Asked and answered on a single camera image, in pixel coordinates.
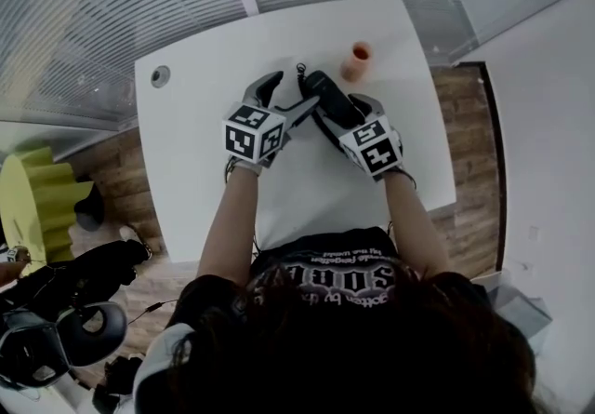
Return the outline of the white wristband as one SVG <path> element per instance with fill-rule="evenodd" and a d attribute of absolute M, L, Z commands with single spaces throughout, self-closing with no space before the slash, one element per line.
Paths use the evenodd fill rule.
<path fill-rule="evenodd" d="M 232 159 L 230 162 L 230 172 L 233 172 L 237 168 L 243 168 L 255 173 L 258 177 L 260 176 L 263 167 L 261 165 L 253 164 L 251 162 L 242 159 Z"/>

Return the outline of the person's left forearm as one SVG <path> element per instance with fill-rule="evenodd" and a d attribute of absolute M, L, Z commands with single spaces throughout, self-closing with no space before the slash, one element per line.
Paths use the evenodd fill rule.
<path fill-rule="evenodd" d="M 257 174 L 247 168 L 235 168 L 205 240 L 198 276 L 214 275 L 242 287 L 247 284 L 257 206 Z"/>

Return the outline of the orange cup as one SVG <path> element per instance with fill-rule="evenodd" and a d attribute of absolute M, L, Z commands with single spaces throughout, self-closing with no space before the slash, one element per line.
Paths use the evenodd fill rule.
<path fill-rule="evenodd" d="M 342 78 L 350 83 L 355 83 L 363 78 L 372 59 L 372 48 L 364 41 L 355 42 L 349 55 L 340 65 Z"/>

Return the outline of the white desk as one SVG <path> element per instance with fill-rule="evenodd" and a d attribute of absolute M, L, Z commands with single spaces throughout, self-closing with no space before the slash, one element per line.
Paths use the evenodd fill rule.
<path fill-rule="evenodd" d="M 379 100 L 402 137 L 404 166 L 429 211 L 452 208 L 456 188 L 443 116 L 430 69 L 403 0 L 343 0 L 278 11 L 196 33 L 137 60 L 139 134 L 166 251 L 198 260 L 222 196 L 227 156 L 223 119 L 261 76 L 283 71 L 273 103 L 300 100 L 297 64 L 340 81 L 358 41 L 371 63 L 346 93 Z M 161 88 L 152 71 L 171 71 Z M 277 247 L 306 234 L 380 226 L 389 220 L 383 186 L 341 154 L 312 120 L 259 179 L 257 240 Z"/>

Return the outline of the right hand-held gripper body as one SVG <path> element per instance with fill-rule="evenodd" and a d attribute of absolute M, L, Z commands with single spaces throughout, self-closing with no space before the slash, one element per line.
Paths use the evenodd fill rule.
<path fill-rule="evenodd" d="M 361 125 L 337 127 L 339 148 L 367 176 L 378 180 L 390 170 L 403 168 L 400 135 L 380 111 L 372 111 Z"/>

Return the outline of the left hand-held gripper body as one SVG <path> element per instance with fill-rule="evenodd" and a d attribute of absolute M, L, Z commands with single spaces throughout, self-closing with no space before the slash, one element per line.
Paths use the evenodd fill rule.
<path fill-rule="evenodd" d="M 270 167 L 291 140 L 289 130 L 297 120 L 298 105 L 271 109 L 235 102 L 223 119 L 223 144 L 228 155 Z"/>

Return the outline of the black handheld device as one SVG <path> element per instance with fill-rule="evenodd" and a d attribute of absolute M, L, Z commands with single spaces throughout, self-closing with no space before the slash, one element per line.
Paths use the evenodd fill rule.
<path fill-rule="evenodd" d="M 304 63 L 297 64 L 297 83 L 303 99 L 320 98 L 312 114 L 319 129 L 328 129 L 324 116 L 343 129 L 352 129 L 364 123 L 365 113 L 351 95 L 345 94 L 325 72 L 316 70 L 306 74 L 306 70 Z"/>

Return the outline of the person's right forearm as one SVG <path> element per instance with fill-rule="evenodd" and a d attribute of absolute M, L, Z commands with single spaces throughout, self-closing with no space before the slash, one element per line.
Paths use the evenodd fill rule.
<path fill-rule="evenodd" d="M 413 182 L 403 173 L 383 174 L 397 250 L 424 278 L 451 271 L 450 260 Z"/>

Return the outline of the person's black printed t-shirt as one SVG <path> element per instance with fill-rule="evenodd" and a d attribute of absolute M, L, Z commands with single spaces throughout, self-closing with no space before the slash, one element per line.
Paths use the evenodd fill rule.
<path fill-rule="evenodd" d="M 314 414 L 412 393 L 491 315 L 463 275 L 421 280 L 381 229 L 315 234 L 262 252 L 239 286 L 183 288 L 134 380 L 135 414 Z"/>

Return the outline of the yellow-green pleated chair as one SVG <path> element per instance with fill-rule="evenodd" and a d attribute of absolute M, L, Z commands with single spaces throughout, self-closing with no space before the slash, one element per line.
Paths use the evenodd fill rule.
<path fill-rule="evenodd" d="M 93 188 L 92 181 L 76 180 L 70 164 L 56 163 L 48 147 L 7 156 L 0 168 L 0 222 L 10 247 L 28 249 L 27 274 L 73 259 L 74 206 Z"/>

